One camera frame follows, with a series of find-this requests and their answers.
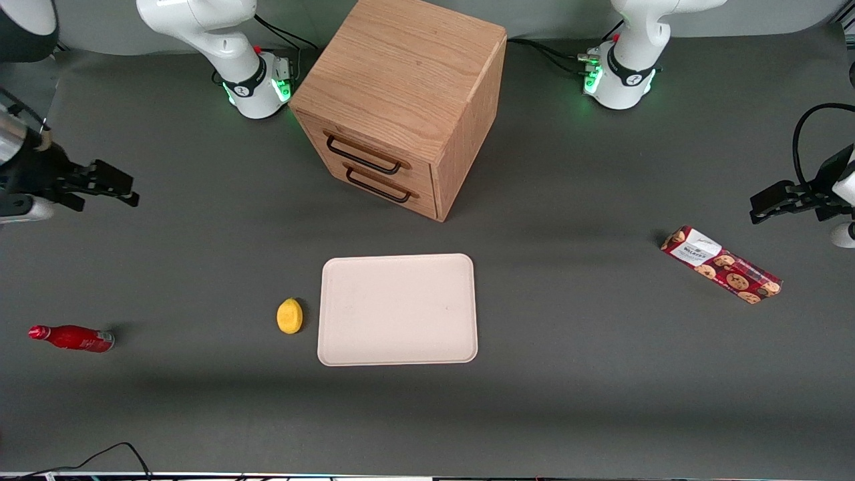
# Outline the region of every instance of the red cookie box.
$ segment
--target red cookie box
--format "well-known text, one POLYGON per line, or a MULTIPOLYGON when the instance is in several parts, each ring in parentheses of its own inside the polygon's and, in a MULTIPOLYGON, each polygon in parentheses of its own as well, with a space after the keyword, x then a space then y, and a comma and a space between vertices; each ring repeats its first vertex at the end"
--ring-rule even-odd
POLYGON ((724 249, 690 226, 674 232, 662 244, 662 250, 749 304, 757 304, 781 292, 781 279, 724 249))

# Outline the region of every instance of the yellow lemon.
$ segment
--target yellow lemon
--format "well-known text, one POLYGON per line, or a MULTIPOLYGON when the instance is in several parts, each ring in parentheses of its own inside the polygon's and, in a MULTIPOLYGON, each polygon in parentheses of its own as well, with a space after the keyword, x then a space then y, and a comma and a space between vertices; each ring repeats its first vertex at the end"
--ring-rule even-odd
POLYGON ((295 299, 286 299, 276 311, 276 323, 286 334, 295 334, 303 326, 303 309, 295 299))

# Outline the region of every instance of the white tray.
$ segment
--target white tray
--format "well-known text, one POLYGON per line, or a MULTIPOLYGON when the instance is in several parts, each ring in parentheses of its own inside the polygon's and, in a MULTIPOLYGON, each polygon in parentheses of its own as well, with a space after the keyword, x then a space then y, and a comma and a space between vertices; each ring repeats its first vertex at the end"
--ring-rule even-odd
POLYGON ((324 265, 323 364, 462 363, 477 353, 469 256, 334 258, 324 265))

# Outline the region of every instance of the drawer handle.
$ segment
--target drawer handle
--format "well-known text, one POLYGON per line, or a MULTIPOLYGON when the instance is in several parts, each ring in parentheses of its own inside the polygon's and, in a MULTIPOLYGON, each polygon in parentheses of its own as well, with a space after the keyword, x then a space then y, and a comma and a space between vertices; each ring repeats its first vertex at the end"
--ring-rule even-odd
POLYGON ((341 157, 349 158, 353 162, 360 163, 360 164, 364 165, 365 167, 368 167, 369 169, 374 169, 374 170, 376 170, 382 174, 393 175, 395 172, 398 172, 398 169, 401 168, 401 163, 396 162, 395 166, 392 167, 391 169, 384 169, 383 167, 381 167, 380 165, 377 165, 376 163, 371 163, 371 162, 365 160, 364 158, 359 158, 359 157, 357 157, 357 156, 355 156, 349 152, 345 152, 345 151, 343 151, 337 147, 333 147, 333 141, 334 140, 335 140, 335 137, 333 137, 332 135, 327 136, 327 149, 329 149, 333 153, 339 154, 341 157))
POLYGON ((347 174, 345 174, 345 177, 347 177, 347 181, 350 182, 351 184, 358 185, 359 187, 362 187, 365 190, 369 190, 373 193, 376 193, 377 195, 380 195, 381 197, 385 197, 385 198, 391 200, 392 202, 398 202, 399 204, 403 204, 404 202, 406 202, 407 200, 410 199, 410 193, 409 192, 407 192, 406 195, 404 195, 403 197, 395 197, 394 195, 391 195, 390 193, 385 193, 385 192, 381 191, 377 187, 372 187, 372 186, 366 184, 365 182, 358 181, 358 180, 354 179, 353 177, 351 177, 352 173, 353 173, 353 169, 348 167, 347 168, 347 174))

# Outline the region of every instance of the gray wall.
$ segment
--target gray wall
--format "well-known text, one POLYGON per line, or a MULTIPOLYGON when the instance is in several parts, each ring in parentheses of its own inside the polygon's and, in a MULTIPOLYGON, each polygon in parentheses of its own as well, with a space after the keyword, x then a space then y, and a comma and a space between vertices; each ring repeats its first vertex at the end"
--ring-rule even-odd
MULTIPOLYGON (((498 23, 513 37, 590 39, 620 17, 606 0, 430 0, 498 23)), ((671 19, 677 37, 721 37, 797 32, 827 19, 845 0, 730 0, 718 9, 671 19)), ((258 13, 290 32, 325 44, 355 0, 259 0, 258 13)), ((61 39, 76 49, 117 55, 182 51, 181 42, 157 34, 139 19, 134 0, 56 0, 61 39)), ((255 22, 241 29, 255 44, 281 42, 255 22)))

